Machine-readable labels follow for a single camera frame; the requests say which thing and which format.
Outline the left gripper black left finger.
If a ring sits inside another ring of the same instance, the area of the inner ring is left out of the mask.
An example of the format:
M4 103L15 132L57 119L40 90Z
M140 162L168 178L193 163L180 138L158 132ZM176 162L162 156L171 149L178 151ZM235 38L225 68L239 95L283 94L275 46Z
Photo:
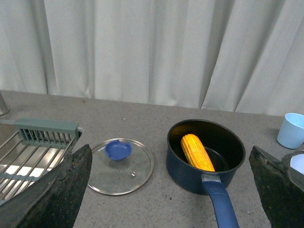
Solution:
M84 145L0 207L2 228L71 228L78 216L92 166Z

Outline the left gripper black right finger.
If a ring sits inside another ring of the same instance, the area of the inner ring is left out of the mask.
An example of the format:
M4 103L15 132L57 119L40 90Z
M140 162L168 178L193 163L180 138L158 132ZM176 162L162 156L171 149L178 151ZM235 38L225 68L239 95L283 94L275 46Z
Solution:
M304 226L304 175L291 167L295 151L278 160L254 146L249 163L264 212L273 228Z

